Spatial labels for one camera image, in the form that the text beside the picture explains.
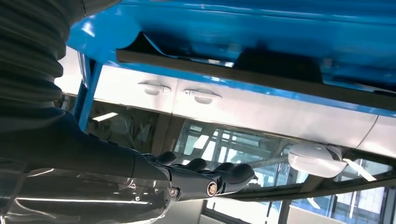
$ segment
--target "car window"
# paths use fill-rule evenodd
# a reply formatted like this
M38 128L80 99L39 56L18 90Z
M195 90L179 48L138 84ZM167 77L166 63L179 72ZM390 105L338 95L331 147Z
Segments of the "car window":
M288 162L290 147L306 140L277 136L260 131L187 120L181 130L174 152L176 163L186 164L194 158L207 161L208 169L223 162L247 163L255 171L255 179L244 189L256 191L265 187L304 183L308 173L293 169ZM365 159L348 161L347 167L334 178L335 182L351 179L373 180L391 166Z

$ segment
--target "glossy paint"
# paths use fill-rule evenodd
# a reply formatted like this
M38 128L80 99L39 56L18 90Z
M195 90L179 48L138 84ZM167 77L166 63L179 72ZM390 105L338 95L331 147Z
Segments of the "glossy paint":
M314 58L325 83L372 91L349 78L396 85L396 3L390 0L124 0L71 29L68 45L94 60L202 83L396 117L396 112L144 64L118 64L115 50L140 31L165 54L235 62L246 48Z
M90 82L88 84L88 88L85 88L84 82L82 82L80 90L78 92L74 115L76 116L77 110L79 110L78 113L80 113L80 116L78 118L78 126L80 126L80 129L82 131L86 130L86 126L88 124L88 118L91 112L93 97L95 95L96 87L99 82L102 67L103 64L98 62L95 63L92 74L90 74L91 77L90 77ZM83 102L81 108L78 107L79 102Z

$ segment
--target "bolt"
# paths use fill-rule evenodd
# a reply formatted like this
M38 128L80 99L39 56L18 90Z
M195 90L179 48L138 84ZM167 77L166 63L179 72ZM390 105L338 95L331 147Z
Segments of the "bolt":
M172 188L169 190L169 194L171 197L176 197L178 195L179 191L175 188Z
M210 197L214 196L217 192L217 184L215 182L210 182L207 188L207 193Z

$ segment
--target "ceiling light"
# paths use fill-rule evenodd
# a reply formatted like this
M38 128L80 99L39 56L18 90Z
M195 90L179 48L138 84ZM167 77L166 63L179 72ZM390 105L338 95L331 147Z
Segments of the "ceiling light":
M103 121L103 120L112 118L112 117L114 117L115 115L117 115L117 113L111 112L111 113L108 113L108 114L105 114L105 115L102 115L102 116L99 116L99 117L95 117L95 118L93 118L93 120L96 120L96 121Z

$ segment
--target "fluorescent light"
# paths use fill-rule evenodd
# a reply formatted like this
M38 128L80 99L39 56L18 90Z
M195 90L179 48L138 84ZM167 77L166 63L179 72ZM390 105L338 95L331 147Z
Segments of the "fluorescent light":
M375 179L369 172L367 172L363 167L359 166L358 164L356 164L354 161L349 160L349 159L343 159L343 161L347 162L348 165L354 169L355 171L357 171L358 173L361 174L361 176L363 176L364 179L366 179L367 181L376 181L377 179Z
M95 118L93 118L93 120L103 121L103 120L112 118L115 115L117 115L117 113L111 112L111 113L108 113L108 114L105 114L105 115L102 115L102 116L99 116L99 117L95 117Z
M88 202L88 203L148 204L148 202L115 201L115 200L80 200L80 199L30 198L30 197L18 197L17 199L23 200L23 201L39 201L39 202Z
M205 146L206 141L208 141L209 136L201 135L198 140L194 143L194 148L203 149Z
M315 209L321 209L320 206L313 200L312 197L307 198L307 200Z

